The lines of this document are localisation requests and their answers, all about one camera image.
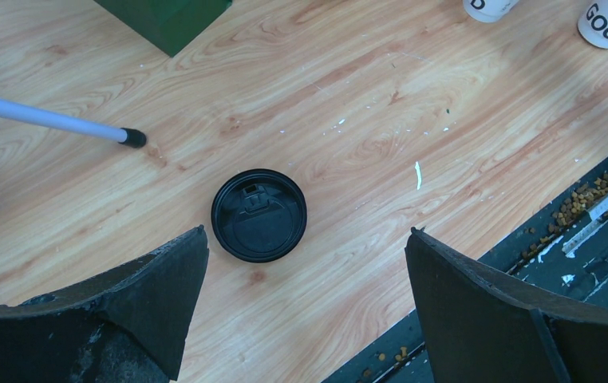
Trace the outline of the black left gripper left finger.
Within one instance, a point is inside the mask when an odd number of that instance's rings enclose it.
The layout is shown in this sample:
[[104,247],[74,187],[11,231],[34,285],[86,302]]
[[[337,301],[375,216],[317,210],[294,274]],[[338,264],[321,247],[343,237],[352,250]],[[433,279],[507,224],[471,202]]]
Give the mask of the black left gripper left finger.
[[208,258],[195,227],[92,278],[0,305],[0,382],[177,380]]

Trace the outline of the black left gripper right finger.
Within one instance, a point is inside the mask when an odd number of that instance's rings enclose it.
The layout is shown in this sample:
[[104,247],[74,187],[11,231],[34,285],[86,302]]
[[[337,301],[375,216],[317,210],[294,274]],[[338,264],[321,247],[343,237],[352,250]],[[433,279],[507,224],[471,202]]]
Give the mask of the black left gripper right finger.
[[608,382],[608,308],[531,285],[419,229],[405,247],[437,382]]

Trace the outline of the white paper coffee cup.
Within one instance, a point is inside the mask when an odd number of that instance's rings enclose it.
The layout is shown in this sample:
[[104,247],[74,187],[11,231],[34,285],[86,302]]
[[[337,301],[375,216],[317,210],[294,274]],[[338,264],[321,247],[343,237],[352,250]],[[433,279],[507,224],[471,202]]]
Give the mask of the white paper coffee cup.
[[499,21],[519,2],[519,0],[463,0],[466,13],[478,22]]

